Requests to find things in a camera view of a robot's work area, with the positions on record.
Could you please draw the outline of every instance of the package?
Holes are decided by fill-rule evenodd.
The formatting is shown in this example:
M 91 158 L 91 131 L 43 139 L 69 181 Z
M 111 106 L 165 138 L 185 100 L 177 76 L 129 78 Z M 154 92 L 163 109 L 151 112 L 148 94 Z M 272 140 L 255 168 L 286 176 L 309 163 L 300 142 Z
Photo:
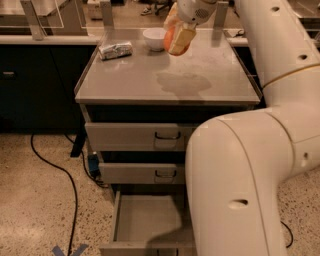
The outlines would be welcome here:
M 130 41 L 117 44 L 105 44 L 99 47 L 101 60 L 110 60 L 132 55 L 132 52 L 133 48 Z

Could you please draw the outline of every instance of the drawer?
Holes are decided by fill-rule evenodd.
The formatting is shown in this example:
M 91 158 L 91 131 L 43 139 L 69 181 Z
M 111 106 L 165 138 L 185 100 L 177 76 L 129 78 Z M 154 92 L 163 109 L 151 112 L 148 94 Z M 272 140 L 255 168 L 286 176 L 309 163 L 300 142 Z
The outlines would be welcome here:
M 186 124 L 86 123 L 94 151 L 185 151 L 194 130 Z
M 183 185 L 129 185 L 117 190 L 103 256 L 196 256 Z
M 184 164 L 100 163 L 106 184 L 184 184 Z

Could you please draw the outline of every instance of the black cable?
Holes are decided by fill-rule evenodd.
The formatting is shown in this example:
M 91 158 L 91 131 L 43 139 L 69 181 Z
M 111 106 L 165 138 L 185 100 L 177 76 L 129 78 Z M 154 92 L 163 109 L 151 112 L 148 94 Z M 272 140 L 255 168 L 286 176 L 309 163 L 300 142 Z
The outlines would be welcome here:
M 289 247 L 293 244 L 293 240 L 294 240 L 294 239 L 293 239 L 293 233 L 292 233 L 291 229 L 288 227 L 288 225 L 285 224 L 283 221 L 281 221 L 281 224 L 287 228 L 287 230 L 288 230 L 288 232 L 289 232 L 289 234 L 290 234 L 291 241 L 290 241 L 290 243 L 286 246 L 287 248 L 289 248 Z
M 34 134 L 31 135 L 31 148 L 33 150 L 33 152 L 42 160 L 44 161 L 45 163 L 63 171 L 64 173 L 66 173 L 71 181 L 71 184 L 72 184 L 72 187 L 73 187 L 73 191 L 74 191 L 74 198 L 75 198 L 75 209 L 74 209 L 74 216 L 73 216 L 73 223 L 72 223 L 72 230 L 71 230 L 71 235 L 70 235 L 70 240 L 69 240 L 69 246 L 68 246 L 68 256 L 71 255 L 71 247 L 72 247 L 72 241 L 73 241 L 73 237 L 74 237 L 74 231 L 75 231 L 75 227 L 76 227 L 76 221 L 77 221 L 77 213 L 78 213 L 78 193 L 77 193 L 77 189 L 76 189 L 76 186 L 75 186 L 75 183 L 74 183 L 74 180 L 72 178 L 72 176 L 70 175 L 70 173 L 56 165 L 56 164 L 53 164 L 51 162 L 49 162 L 48 160 L 46 160 L 45 158 L 43 158 L 35 149 L 34 145 L 33 145 L 33 138 L 34 138 Z
M 72 144 L 74 144 L 74 141 L 67 135 L 65 134 L 64 135 Z M 108 188 L 108 185 L 105 185 L 103 183 L 103 181 L 99 181 L 99 180 L 96 180 L 94 177 L 92 177 L 86 167 L 86 161 L 85 161 L 85 156 L 84 156 L 84 153 L 83 153 L 83 150 L 81 150 L 81 155 L 82 155 L 82 163 L 83 163 L 83 169 L 86 173 L 86 175 L 88 176 L 88 178 L 90 180 L 92 180 L 94 183 L 96 183 L 97 186 L 99 186 L 100 188 Z

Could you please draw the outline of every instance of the cabinet top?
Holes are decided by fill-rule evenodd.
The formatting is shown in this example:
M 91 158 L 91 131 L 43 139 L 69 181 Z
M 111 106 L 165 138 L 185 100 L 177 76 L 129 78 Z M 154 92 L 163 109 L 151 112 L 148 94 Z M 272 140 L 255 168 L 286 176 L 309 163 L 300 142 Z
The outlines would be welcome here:
M 143 29 L 109 31 L 104 41 L 131 41 L 131 56 L 93 56 L 76 87 L 83 104 L 257 104 L 259 97 L 221 30 L 199 29 L 180 57 L 153 52 Z

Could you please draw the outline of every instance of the drawer cabinet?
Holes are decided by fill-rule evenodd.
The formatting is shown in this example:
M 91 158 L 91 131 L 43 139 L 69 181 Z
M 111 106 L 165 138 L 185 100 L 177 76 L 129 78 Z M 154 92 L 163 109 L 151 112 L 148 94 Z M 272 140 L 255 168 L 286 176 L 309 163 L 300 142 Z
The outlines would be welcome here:
M 192 54 L 179 58 L 149 51 L 142 29 L 115 29 L 105 40 L 130 40 L 134 54 L 95 56 L 77 86 L 102 179 L 116 193 L 101 254 L 196 256 L 184 178 L 189 138 L 208 119 L 252 109 L 259 90 L 210 29 L 198 30 Z

